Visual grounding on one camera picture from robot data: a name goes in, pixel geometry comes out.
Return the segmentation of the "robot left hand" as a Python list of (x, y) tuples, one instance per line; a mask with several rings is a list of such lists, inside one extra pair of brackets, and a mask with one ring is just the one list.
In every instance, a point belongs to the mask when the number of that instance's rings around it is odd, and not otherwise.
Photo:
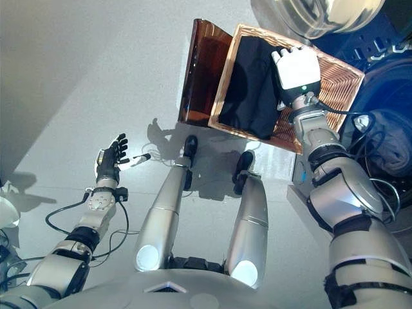
[(108, 148), (98, 152), (95, 161), (96, 182), (111, 179), (119, 182), (120, 171), (126, 171), (151, 159), (149, 153), (127, 157), (128, 139), (125, 133), (119, 134)]

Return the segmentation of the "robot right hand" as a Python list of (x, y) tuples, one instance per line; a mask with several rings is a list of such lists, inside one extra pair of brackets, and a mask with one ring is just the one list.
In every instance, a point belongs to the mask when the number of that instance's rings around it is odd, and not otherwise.
[(321, 70), (313, 49), (307, 46), (293, 46), (289, 50), (281, 48), (280, 51), (273, 51), (271, 57), (279, 87), (278, 111), (289, 108), (302, 95), (320, 94)]

